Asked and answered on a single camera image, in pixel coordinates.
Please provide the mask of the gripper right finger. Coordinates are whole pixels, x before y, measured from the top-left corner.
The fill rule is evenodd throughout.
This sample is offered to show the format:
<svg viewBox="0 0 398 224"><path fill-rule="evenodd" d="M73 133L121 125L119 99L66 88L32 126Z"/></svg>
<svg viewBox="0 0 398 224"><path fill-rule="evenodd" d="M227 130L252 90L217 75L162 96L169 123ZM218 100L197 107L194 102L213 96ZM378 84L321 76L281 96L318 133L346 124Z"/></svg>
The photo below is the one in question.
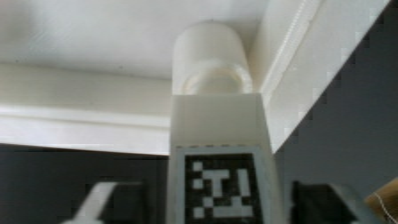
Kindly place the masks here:
<svg viewBox="0 0 398 224"><path fill-rule="evenodd" d="M384 224L353 190L337 184L293 182L291 224Z"/></svg>

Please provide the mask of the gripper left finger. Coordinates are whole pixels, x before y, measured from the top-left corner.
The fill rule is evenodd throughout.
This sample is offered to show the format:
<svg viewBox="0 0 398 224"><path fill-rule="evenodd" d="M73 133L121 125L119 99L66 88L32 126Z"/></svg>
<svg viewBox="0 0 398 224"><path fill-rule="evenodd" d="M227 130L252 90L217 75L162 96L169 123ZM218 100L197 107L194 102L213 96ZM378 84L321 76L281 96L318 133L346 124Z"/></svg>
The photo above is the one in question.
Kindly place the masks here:
<svg viewBox="0 0 398 224"><path fill-rule="evenodd" d="M135 224L140 221L140 193L140 182L98 182L73 218L60 224Z"/></svg>

